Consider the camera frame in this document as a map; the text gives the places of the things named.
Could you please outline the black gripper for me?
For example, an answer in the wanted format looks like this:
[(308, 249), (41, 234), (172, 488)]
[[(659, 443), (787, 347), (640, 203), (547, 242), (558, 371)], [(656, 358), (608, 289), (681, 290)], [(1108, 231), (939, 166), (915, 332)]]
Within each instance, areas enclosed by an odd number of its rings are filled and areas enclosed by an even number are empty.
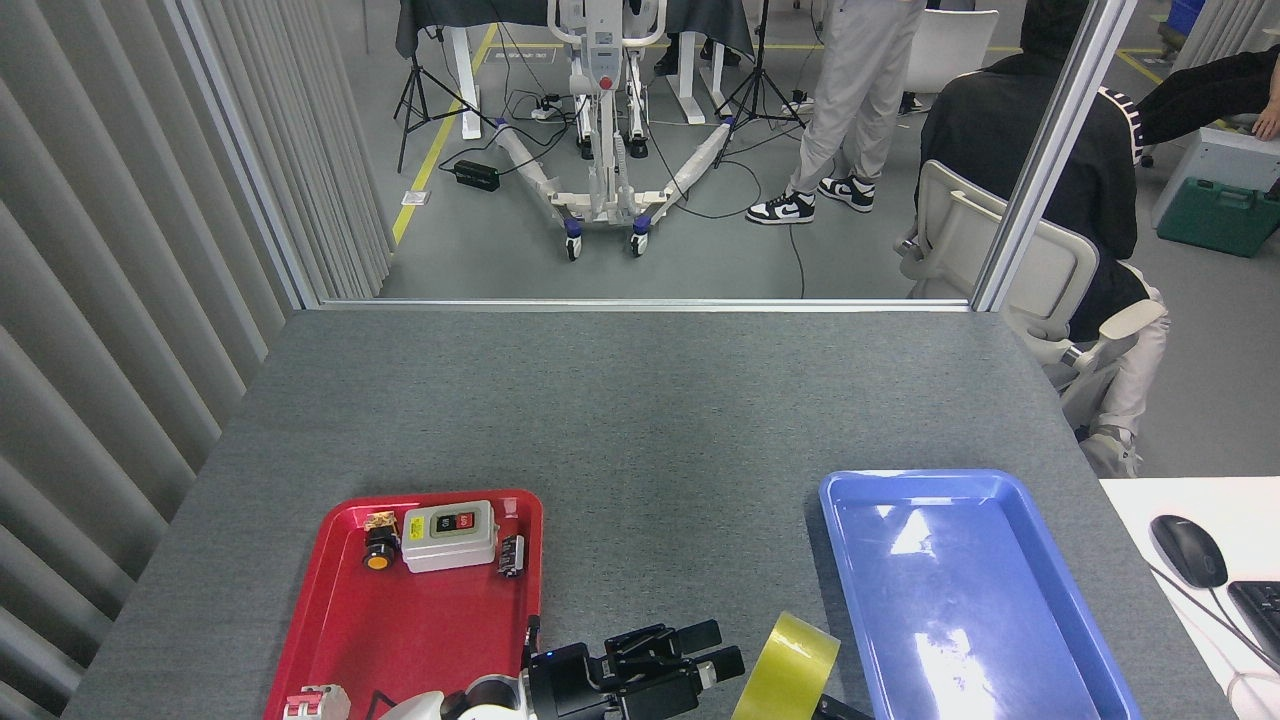
[[(605, 641), (593, 657), (585, 644), (535, 656), (527, 670), (529, 701), (539, 719), (672, 719), (694, 710), (701, 691), (745, 673), (737, 646), (721, 644), (717, 620), (686, 628), (645, 626)], [(872, 720), (833, 697), (820, 697), (813, 720)]]

